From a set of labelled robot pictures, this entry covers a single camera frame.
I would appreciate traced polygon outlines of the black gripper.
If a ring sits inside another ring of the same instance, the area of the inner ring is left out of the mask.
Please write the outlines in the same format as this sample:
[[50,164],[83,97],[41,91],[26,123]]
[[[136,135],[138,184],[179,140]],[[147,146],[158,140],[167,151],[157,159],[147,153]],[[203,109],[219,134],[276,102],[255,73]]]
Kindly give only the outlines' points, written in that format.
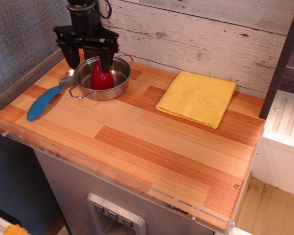
[[104,28],[98,11],[70,11],[72,23],[56,26],[56,42],[71,69],[80,64],[79,48],[99,50],[101,68],[108,73],[119,51],[118,34]]

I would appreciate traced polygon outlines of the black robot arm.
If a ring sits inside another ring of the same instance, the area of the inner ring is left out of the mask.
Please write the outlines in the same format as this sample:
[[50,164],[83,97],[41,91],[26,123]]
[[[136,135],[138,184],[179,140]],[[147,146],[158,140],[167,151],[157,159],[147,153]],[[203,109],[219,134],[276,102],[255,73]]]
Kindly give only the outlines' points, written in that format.
[[79,49],[83,49],[89,57],[99,56],[102,71],[109,72],[113,64],[114,54],[119,52],[118,33],[104,28],[101,19],[111,17],[112,8],[109,1],[108,15],[104,16],[97,0],[69,0],[67,9],[72,24],[56,26],[56,42],[60,47],[68,65],[76,69],[80,64]]

